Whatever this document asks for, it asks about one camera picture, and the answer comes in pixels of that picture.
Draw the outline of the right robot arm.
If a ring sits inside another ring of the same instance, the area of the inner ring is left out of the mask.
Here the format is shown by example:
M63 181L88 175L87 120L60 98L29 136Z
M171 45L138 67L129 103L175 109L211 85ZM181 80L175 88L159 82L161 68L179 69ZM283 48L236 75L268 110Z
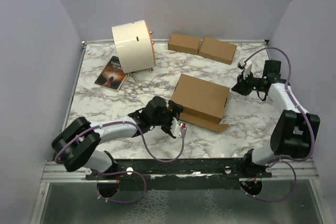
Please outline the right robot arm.
M278 122L271 134L270 144L250 149L243 157L241 171L246 177L265 171L269 164L281 159L304 161L312 155L320 118L304 109L294 96L287 80L281 78L281 62L267 60L262 77L254 77L251 61L245 59L238 63L242 70L232 91L248 96L255 91L271 98L280 112Z

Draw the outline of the brown cardboard box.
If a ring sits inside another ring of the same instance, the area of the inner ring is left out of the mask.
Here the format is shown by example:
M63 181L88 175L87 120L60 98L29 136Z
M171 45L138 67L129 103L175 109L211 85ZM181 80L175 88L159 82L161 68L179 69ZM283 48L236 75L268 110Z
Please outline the brown cardboard box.
M229 124L222 123L230 88L181 74L171 101L183 107L180 120L214 132L222 132Z

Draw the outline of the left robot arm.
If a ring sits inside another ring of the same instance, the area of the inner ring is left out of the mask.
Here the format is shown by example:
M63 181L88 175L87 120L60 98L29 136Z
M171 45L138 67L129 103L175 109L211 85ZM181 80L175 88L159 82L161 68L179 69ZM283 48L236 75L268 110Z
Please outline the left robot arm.
M109 122L89 122L84 116L76 118L52 142L55 161L68 172L82 167L95 170L104 179L117 171L117 161L108 151L99 151L99 144L120 138L143 137L159 127L172 138L184 138L186 127L179 122L184 108L171 100L153 97L145 107L121 119Z

